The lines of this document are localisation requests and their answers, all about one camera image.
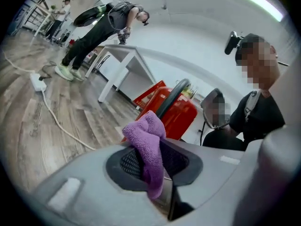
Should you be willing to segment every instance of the sneaker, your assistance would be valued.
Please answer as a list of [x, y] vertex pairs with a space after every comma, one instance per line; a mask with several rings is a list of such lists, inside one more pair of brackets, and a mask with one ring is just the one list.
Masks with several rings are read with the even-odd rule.
[[77, 79], [79, 81], [84, 81], [84, 78], [81, 76], [79, 70], [71, 69], [70, 73], [74, 76], [75, 79]]
[[68, 81], [72, 81], [73, 80], [73, 75], [70, 73], [70, 70], [68, 69], [67, 66], [64, 66], [62, 64], [60, 65], [57, 65], [55, 67], [55, 72], [61, 76], [62, 78], [64, 78], [65, 80], [68, 80]]

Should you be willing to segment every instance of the power strip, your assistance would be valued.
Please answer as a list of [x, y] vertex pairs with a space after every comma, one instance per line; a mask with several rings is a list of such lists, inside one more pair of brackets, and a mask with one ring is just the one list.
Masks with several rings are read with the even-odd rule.
[[47, 85], [44, 81], [40, 81], [39, 78], [41, 76], [38, 73], [31, 73], [30, 74], [30, 80], [32, 81], [32, 85], [34, 87], [35, 91], [45, 91], [47, 88]]

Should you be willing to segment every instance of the white stand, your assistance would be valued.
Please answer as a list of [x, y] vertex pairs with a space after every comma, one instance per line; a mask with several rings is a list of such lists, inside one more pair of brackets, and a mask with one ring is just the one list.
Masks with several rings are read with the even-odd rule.
[[39, 31], [41, 30], [41, 28], [43, 27], [43, 25], [45, 24], [45, 22], [47, 21], [47, 19], [49, 19], [50, 17], [50, 13], [45, 17], [45, 19], [43, 20], [43, 22], [41, 23], [41, 25], [38, 27], [36, 33], [34, 34], [34, 37], [36, 37], [39, 33]]
[[123, 86], [123, 89], [126, 91], [124, 92], [123, 90], [123, 92], [130, 99], [136, 98], [143, 91], [156, 83], [154, 76], [150, 72], [144, 58], [137, 50], [137, 47], [127, 45], [106, 45], [91, 64], [88, 72], [85, 75], [86, 78], [89, 77], [100, 58], [104, 58], [107, 52], [110, 52], [113, 57], [120, 61], [120, 64], [115, 70], [112, 78], [107, 82], [102, 90], [98, 98], [99, 102], [105, 101], [105, 98], [108, 95], [111, 87], [116, 82], [116, 79], [123, 73], [125, 68], [128, 69], [128, 72], [116, 88], [116, 91]]

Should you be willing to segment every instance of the man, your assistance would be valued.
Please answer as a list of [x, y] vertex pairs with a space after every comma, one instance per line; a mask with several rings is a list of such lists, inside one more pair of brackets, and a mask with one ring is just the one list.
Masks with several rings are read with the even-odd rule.
[[[55, 68], [55, 72], [69, 81], [72, 81], [73, 78], [83, 81], [79, 68], [89, 52], [115, 33], [118, 33], [120, 38], [121, 30], [123, 30], [126, 38], [129, 37], [134, 19], [136, 18], [146, 25], [149, 17], [149, 13], [144, 11], [141, 5], [131, 3], [125, 3], [118, 9], [110, 10], [110, 13], [105, 13], [83, 38], [74, 43], [62, 63]], [[69, 70], [68, 65], [73, 58], [75, 60], [72, 69]]]
[[70, 14], [70, 0], [64, 0], [65, 6], [63, 6], [59, 11], [54, 14], [58, 14], [55, 22], [52, 24], [51, 28], [46, 33], [46, 40], [51, 41], [52, 36], [54, 35], [57, 28], [62, 24], [65, 18]]
[[[277, 58], [275, 48], [260, 36], [249, 34], [241, 40], [235, 55], [236, 63], [246, 72], [248, 79], [259, 86], [261, 94], [247, 120], [245, 107], [252, 92], [240, 101], [231, 115], [229, 125], [205, 137], [204, 146], [244, 151], [251, 141], [263, 139], [284, 125], [282, 114], [269, 93], [280, 76]], [[235, 138], [241, 132], [244, 142]]]

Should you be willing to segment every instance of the microfiber cloth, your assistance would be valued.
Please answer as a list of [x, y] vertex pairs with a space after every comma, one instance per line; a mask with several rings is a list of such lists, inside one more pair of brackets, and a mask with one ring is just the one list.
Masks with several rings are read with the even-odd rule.
[[166, 132], [162, 121], [153, 111], [148, 111], [139, 120], [125, 126], [122, 133], [143, 159], [143, 179], [148, 184], [148, 197], [153, 200], [158, 198], [164, 179], [160, 138], [165, 138]]

